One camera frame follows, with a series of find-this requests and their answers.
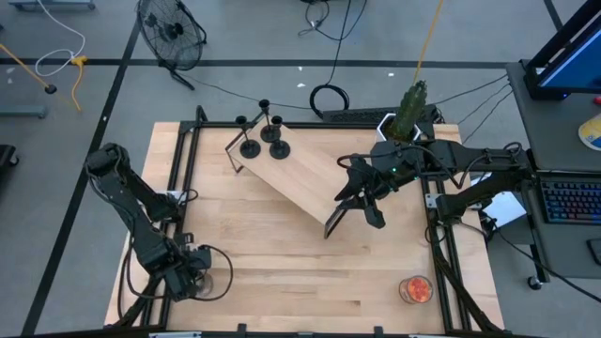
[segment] green plant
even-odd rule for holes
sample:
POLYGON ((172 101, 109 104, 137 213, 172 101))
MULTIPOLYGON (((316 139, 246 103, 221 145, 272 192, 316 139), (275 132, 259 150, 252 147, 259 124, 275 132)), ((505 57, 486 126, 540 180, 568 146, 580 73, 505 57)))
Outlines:
POLYGON ((398 108, 393 122, 384 126, 384 136, 389 140, 411 141, 411 131, 424 111, 427 95, 425 81, 418 81, 417 84, 412 85, 403 96, 401 106, 398 108))

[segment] fan grille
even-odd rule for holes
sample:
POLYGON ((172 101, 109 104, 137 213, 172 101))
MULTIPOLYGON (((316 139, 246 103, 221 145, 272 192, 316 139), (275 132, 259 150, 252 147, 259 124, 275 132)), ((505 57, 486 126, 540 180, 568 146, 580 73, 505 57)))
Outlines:
POLYGON ((170 69, 192 69, 202 55, 202 39, 190 11, 179 0, 140 0, 138 24, 152 53, 170 69))

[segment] white cable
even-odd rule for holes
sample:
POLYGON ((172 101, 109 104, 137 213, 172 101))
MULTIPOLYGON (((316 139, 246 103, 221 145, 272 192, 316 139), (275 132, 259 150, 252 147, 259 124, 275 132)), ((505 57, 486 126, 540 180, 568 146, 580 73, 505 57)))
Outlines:
POLYGON ((79 51, 77 51, 77 53, 74 53, 72 50, 68 50, 68 49, 59 49, 59 50, 55 50, 55 51, 51 51, 48 54, 45 54, 43 57, 41 57, 40 59, 38 59, 38 61, 36 61, 36 74, 42 77, 47 77, 47 76, 53 76, 55 75, 57 72, 61 71, 64 67, 66 67, 69 62, 71 62, 72 59, 74 59, 75 57, 79 56, 79 54, 82 52, 82 50, 84 49, 85 46, 85 37, 82 33, 76 31, 73 28, 70 28, 68 26, 66 26, 65 24, 61 23, 60 21, 58 21, 57 19, 54 18, 54 16, 52 16, 52 14, 50 14, 50 12, 48 11, 48 9, 46 9, 46 7, 41 3, 41 0, 36 0, 38 1, 38 4, 41 6, 42 9, 44 9, 44 12, 46 12, 46 15, 48 15, 50 17, 50 19, 52 19, 55 23, 58 23, 59 25, 61 25, 63 28, 69 30, 72 33, 77 34, 78 36, 80 36, 82 38, 82 47, 79 49, 79 51), (65 62, 65 64, 61 67, 59 67, 58 69, 56 69, 55 71, 52 71, 48 74, 42 74, 38 67, 39 67, 39 63, 41 61, 43 61, 45 58, 47 58, 48 56, 52 55, 52 54, 56 54, 56 53, 62 53, 62 52, 67 52, 70 54, 70 58, 69 60, 67 60, 67 62, 65 62))

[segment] wooden tabletop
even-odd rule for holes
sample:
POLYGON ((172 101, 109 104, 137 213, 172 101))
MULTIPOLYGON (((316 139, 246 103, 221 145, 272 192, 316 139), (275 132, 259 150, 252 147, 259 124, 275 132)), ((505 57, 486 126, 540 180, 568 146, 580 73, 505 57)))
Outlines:
MULTIPOLYGON (((142 177, 157 191, 166 189, 177 131, 178 123, 155 124, 142 177)), ((184 232, 193 232, 197 244, 218 247, 231 257, 234 283, 221 300, 174 303, 169 330, 231 331, 238 323, 246 323, 248 331, 363 333, 382 326, 387 333, 444 332, 436 287, 426 304, 409 305, 398 294, 399 283, 413 275, 426 276, 436 285, 432 253, 424 239, 426 219, 419 181, 378 201, 387 221, 383 229, 369 226, 362 213, 353 210, 325 240, 323 225, 315 218, 250 171, 235 174, 224 148, 238 132, 201 130, 192 179, 200 197, 188 205, 184 224, 184 232)), ((375 142, 375 132, 368 130, 294 132, 333 159, 369 152, 375 142)), ((455 125, 437 125, 435 132, 437 138, 459 141, 455 125)), ((342 168, 340 175, 346 176, 342 168)), ((456 192, 449 183, 446 189, 456 192)), ((472 211, 466 212, 463 222, 480 226, 472 211)), ((492 322, 502 327, 482 236, 462 226, 454 231, 464 285, 492 322)), ((213 257, 211 296, 223 291, 229 277, 225 260, 217 253, 213 257)), ((147 275, 135 260, 131 278, 138 290, 146 285, 147 275)), ((106 323, 117 320, 117 286, 118 279, 106 323)), ((448 283, 447 289, 453 322, 459 329, 455 292, 448 283)), ((134 300, 134 295, 124 292, 124 308, 134 300)))

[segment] gray floor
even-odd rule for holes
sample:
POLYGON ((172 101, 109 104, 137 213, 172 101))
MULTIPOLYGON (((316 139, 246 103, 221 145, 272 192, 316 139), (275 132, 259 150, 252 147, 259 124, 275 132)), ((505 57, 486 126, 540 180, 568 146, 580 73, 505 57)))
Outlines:
MULTIPOLYGON (((582 0, 554 0, 567 20, 582 0)), ((303 38, 304 5, 298 0, 187 1, 193 15, 207 29, 209 45, 204 59, 331 59, 336 44, 318 34, 303 38)), ((352 15, 361 2, 355 1, 352 15)), ((416 60, 436 0, 370 1, 354 33, 345 40, 342 59, 416 60)), ((58 20, 87 37, 85 54, 91 58, 119 58, 133 27, 133 0, 97 0, 98 10, 55 10, 58 20)), ((324 30, 337 34, 345 2, 332 2, 324 30)), ((0 33, 21 57, 40 57, 50 50, 76 49, 79 41, 56 26, 43 13, 17 12, 0 4, 0 33)), ((439 25, 426 54, 436 61, 516 61, 532 56, 554 33, 542 0, 454 0, 445 3, 439 25)), ((152 58, 139 38, 134 58, 152 58)), ((84 112, 41 92, 19 68, 0 67, 0 102, 46 104, 46 119, 0 119, 0 143, 19 148, 22 163, 3 182, 0 194, 0 336, 21 332, 24 319, 46 266, 54 239, 102 107, 113 83, 116 67, 87 67, 78 92, 84 112)), ((254 98, 307 106, 311 89, 323 84, 329 68, 197 68, 186 73, 254 98)), ((333 83, 351 97, 353 108, 392 106, 408 87, 413 69, 339 68, 333 83)), ((502 75, 502 70, 424 69, 428 98, 437 101, 502 75)), ((52 78, 69 93, 77 72, 66 68, 52 78)), ((503 83, 441 105, 448 122, 456 122, 503 83)), ((473 131, 496 100, 461 125, 464 136, 473 131)), ((138 172, 142 169, 152 125, 156 121, 192 119, 202 104, 211 120, 233 120, 254 115, 256 103, 234 98, 200 84, 192 92, 176 84, 163 69, 129 67, 109 121, 104 142, 125 146, 138 172)), ((323 93, 317 105, 341 106, 334 95, 323 93)), ((272 108, 285 120, 317 121, 310 111, 272 108)), ((470 139, 470 146, 503 146, 510 141, 526 145, 515 101, 503 102, 497 112, 470 139)), ((38 332, 98 328, 103 321, 116 275, 125 229, 114 211, 86 191, 73 231, 48 298, 38 332)), ((506 327, 514 332, 553 337, 600 336, 599 305, 583 298, 560 281, 542 291, 525 285, 532 264, 502 242, 490 246, 490 261, 506 327)), ((577 281, 596 294, 599 281, 577 281)))

